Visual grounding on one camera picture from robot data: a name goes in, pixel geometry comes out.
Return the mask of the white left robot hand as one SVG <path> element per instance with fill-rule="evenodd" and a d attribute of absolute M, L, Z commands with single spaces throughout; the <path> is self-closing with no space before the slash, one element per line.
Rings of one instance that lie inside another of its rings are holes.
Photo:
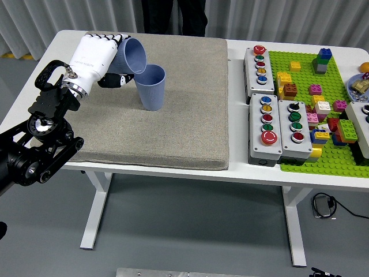
<path fill-rule="evenodd" d="M 69 63 L 62 86 L 76 97 L 89 95 L 92 85 L 119 88 L 136 74 L 131 54 L 136 40 L 126 34 L 86 34 L 77 46 Z"/>

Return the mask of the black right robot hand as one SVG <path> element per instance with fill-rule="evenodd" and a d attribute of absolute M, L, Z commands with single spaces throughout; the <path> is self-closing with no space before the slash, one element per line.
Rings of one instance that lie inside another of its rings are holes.
<path fill-rule="evenodd" d="M 311 270 L 312 270 L 312 274 L 310 276 L 312 277 L 336 277 L 335 275 L 329 272 L 323 271 L 315 267 L 312 267 Z"/>

